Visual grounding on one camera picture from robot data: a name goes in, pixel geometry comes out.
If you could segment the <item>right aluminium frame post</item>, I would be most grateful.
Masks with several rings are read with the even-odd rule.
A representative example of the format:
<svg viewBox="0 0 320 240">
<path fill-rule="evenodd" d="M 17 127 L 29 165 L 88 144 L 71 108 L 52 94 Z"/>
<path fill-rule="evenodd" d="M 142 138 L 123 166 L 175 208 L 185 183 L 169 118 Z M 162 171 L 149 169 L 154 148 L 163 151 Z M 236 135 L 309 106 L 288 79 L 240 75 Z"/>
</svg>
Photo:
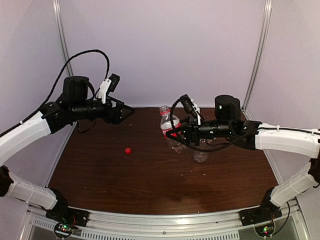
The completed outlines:
<svg viewBox="0 0 320 240">
<path fill-rule="evenodd" d="M 244 102 L 242 105 L 243 111 L 246 111 L 248 109 L 250 99 L 252 97 L 255 83 L 258 78 L 259 70 L 261 67 L 263 53 L 264 53 L 264 50 L 266 47 L 267 38 L 269 35 L 270 24 L 271 24 L 272 3 L 273 3 L 272 0 L 265 0 L 264 1 L 260 35 L 259 35 L 259 40 L 258 40 L 258 45 L 257 45 L 257 50 L 256 50 L 254 62 L 253 62 L 253 68 L 252 68 L 250 79 L 249 79 L 248 88 L 247 88 Z"/>
</svg>

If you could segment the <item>red bottle cap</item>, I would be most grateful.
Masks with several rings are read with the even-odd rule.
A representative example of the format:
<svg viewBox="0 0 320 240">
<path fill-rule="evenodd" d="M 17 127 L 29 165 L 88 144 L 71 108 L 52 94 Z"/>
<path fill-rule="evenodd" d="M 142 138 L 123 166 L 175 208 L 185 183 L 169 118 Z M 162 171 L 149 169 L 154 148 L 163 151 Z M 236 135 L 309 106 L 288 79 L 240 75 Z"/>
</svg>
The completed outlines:
<svg viewBox="0 0 320 240">
<path fill-rule="evenodd" d="M 126 155 L 130 155 L 132 153 L 132 150 L 131 150 L 131 148 L 127 147 L 127 148 L 125 148 L 124 152 Z"/>
</svg>

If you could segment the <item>aluminium front rail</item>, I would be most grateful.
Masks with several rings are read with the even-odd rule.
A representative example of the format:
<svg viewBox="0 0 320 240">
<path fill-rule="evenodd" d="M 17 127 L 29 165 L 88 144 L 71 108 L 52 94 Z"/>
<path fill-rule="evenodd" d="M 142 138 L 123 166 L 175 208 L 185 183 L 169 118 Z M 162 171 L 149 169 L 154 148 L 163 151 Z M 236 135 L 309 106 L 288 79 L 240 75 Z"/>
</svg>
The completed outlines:
<svg viewBox="0 0 320 240">
<path fill-rule="evenodd" d="M 139 215 L 90 210 L 86 226 L 78 226 L 69 240 L 263 240 L 258 231 L 274 224 L 272 240 L 309 240 L 297 200 L 281 207 L 282 216 L 243 225 L 240 210 L 178 215 Z"/>
</svg>

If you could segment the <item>clear cola bottle red label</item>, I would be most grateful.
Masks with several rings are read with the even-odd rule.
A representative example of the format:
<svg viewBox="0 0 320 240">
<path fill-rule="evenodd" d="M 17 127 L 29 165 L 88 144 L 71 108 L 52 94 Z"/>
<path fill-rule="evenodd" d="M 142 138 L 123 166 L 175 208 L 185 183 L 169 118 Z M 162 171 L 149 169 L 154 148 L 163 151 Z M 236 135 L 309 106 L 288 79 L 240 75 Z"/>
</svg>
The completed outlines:
<svg viewBox="0 0 320 240">
<path fill-rule="evenodd" d="M 166 136 L 166 132 L 171 131 L 173 129 L 172 124 L 171 124 L 171 120 L 170 120 L 170 112 L 171 111 L 167 105 L 163 105 L 159 108 L 159 113 L 161 116 L 160 129 L 162 131 L 164 138 L 166 139 L 168 147 L 172 151 L 180 154 L 186 147 L 182 143 L 180 143 L 174 139 L 168 138 Z"/>
</svg>

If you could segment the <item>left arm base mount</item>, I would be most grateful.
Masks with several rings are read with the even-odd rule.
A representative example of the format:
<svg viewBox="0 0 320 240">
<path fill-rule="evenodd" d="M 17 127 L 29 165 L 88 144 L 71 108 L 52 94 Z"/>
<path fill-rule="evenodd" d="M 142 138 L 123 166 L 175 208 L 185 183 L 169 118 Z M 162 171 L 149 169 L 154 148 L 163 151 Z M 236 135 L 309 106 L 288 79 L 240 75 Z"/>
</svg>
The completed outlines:
<svg viewBox="0 0 320 240">
<path fill-rule="evenodd" d="M 57 189 L 51 187 L 49 189 L 55 194 L 57 202 L 52 209 L 44 209 L 45 216 L 72 230 L 77 230 L 78 227 L 86 227 L 89 212 L 70 207 L 68 201 Z"/>
</svg>

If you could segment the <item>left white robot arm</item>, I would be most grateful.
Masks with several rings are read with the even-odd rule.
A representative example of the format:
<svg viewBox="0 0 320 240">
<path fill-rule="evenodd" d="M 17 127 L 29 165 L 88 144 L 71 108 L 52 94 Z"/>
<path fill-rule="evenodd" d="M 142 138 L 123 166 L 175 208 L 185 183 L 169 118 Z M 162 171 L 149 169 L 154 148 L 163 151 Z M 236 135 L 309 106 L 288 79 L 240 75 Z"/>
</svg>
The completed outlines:
<svg viewBox="0 0 320 240">
<path fill-rule="evenodd" d="M 64 79 L 62 93 L 56 101 L 40 107 L 33 116 L 0 138 L 0 195 L 12 197 L 51 210 L 61 222 L 72 218 L 72 211 L 57 190 L 44 188 L 22 179 L 9 171 L 5 162 L 39 139 L 53 135 L 80 120 L 93 123 L 102 119 L 118 125 L 135 113 L 135 109 L 109 96 L 120 77 L 112 74 L 95 91 L 88 77 L 71 76 Z"/>
</svg>

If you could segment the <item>aluminium frame post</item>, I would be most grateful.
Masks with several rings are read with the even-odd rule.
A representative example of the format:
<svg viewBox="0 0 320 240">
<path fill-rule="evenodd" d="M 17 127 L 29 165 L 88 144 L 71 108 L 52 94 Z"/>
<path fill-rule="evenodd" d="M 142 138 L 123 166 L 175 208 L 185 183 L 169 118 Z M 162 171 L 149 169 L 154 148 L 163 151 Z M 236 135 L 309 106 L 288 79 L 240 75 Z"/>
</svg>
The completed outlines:
<svg viewBox="0 0 320 240">
<path fill-rule="evenodd" d="M 264 50 L 266 47 L 267 38 L 269 35 L 270 24 L 271 24 L 272 3 L 273 3 L 272 0 L 265 0 L 264 1 L 260 35 L 259 35 L 259 40 L 258 40 L 258 45 L 257 45 L 257 50 L 256 50 L 254 62 L 253 62 L 253 68 L 252 68 L 250 79 L 249 79 L 248 88 L 247 88 L 244 102 L 242 105 L 243 111 L 246 111 L 248 109 L 250 99 L 252 97 L 255 83 L 258 78 L 259 70 L 261 67 L 263 53 L 264 53 Z"/>
<path fill-rule="evenodd" d="M 52 6 L 55 25 L 57 28 L 58 43 L 61 48 L 63 62 L 66 63 L 67 60 L 70 58 L 70 55 L 68 50 L 60 0 L 52 0 Z"/>
</svg>

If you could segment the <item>left aluminium frame post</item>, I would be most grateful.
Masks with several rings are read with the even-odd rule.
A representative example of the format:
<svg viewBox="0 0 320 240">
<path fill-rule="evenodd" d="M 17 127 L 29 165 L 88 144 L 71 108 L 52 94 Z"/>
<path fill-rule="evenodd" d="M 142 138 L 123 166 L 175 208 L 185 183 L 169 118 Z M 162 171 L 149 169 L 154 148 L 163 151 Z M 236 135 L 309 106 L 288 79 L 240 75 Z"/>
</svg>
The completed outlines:
<svg viewBox="0 0 320 240">
<path fill-rule="evenodd" d="M 68 50 L 60 0 L 52 0 L 52 6 L 55 25 L 57 28 L 58 43 L 61 48 L 63 62 L 66 63 L 67 60 L 70 58 L 70 55 Z"/>
</svg>

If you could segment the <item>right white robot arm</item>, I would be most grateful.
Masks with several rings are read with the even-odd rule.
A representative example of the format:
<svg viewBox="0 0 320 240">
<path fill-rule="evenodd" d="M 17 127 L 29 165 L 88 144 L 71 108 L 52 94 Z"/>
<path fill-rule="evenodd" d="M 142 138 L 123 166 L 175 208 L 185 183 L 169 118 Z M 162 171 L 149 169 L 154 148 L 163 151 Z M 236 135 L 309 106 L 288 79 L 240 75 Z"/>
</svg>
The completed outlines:
<svg viewBox="0 0 320 240">
<path fill-rule="evenodd" d="M 204 119 L 195 101 L 182 95 L 187 118 L 175 123 L 169 112 L 169 129 L 164 135 L 186 147 L 201 151 L 200 141 L 226 138 L 228 143 L 207 153 L 223 150 L 231 145 L 247 150 L 277 150 L 304 155 L 309 162 L 290 179 L 268 190 L 256 210 L 259 220 L 268 220 L 277 209 L 292 198 L 320 184 L 320 131 L 270 125 L 254 120 L 241 119 L 239 99 L 231 95 L 219 95 L 214 99 L 214 119 Z"/>
</svg>

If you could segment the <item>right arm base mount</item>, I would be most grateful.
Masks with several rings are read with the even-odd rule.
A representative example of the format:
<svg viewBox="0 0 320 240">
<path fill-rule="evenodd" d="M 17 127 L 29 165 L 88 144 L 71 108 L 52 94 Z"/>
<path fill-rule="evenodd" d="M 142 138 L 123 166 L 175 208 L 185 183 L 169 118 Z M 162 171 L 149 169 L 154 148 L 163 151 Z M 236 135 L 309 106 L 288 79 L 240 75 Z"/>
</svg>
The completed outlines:
<svg viewBox="0 0 320 240">
<path fill-rule="evenodd" d="M 254 225 L 255 233 L 262 238 L 271 237 L 276 232 L 274 220 L 283 215 L 280 207 L 271 203 L 273 189 L 272 187 L 265 193 L 258 207 L 247 208 L 239 212 L 242 226 Z"/>
</svg>

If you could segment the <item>clear plastic bottle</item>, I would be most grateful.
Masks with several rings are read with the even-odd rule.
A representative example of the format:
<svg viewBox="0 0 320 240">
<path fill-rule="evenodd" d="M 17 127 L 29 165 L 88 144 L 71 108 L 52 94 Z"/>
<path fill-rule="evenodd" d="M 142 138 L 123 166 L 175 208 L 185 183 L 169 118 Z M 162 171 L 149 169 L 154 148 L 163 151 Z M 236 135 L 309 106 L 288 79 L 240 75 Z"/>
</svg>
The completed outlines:
<svg viewBox="0 0 320 240">
<path fill-rule="evenodd" d="M 209 145 L 206 143 L 206 140 L 202 138 L 199 142 L 199 146 L 196 146 L 198 149 L 207 150 L 209 148 Z M 199 150 L 193 151 L 193 159 L 198 163 L 203 163 L 208 159 L 209 153 L 203 152 Z"/>
</svg>

